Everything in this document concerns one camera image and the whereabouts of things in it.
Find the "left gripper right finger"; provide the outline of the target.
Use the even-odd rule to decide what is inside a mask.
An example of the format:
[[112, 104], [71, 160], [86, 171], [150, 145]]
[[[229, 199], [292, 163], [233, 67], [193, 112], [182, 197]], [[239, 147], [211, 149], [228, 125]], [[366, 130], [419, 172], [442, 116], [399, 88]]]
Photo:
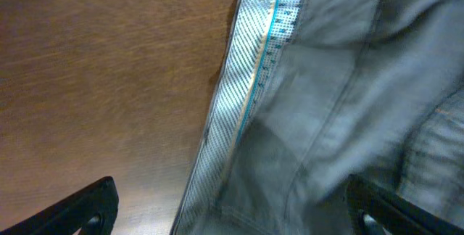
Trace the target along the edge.
[[357, 175], [350, 175], [346, 203], [356, 235], [463, 235], [463, 230]]

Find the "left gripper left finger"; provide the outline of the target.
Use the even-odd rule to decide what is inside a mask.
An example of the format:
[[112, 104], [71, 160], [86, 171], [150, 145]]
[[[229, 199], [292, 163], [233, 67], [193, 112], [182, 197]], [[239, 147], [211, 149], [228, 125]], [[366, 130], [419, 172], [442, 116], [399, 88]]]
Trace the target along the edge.
[[3, 230], [1, 235], [110, 235], [118, 204], [114, 179], [105, 176]]

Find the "grey shorts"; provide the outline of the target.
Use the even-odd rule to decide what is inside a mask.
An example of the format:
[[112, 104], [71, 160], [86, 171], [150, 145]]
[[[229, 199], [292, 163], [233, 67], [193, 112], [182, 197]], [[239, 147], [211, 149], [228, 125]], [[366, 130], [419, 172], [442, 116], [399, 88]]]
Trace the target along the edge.
[[238, 0], [173, 234], [350, 234], [359, 175], [463, 225], [463, 0]]

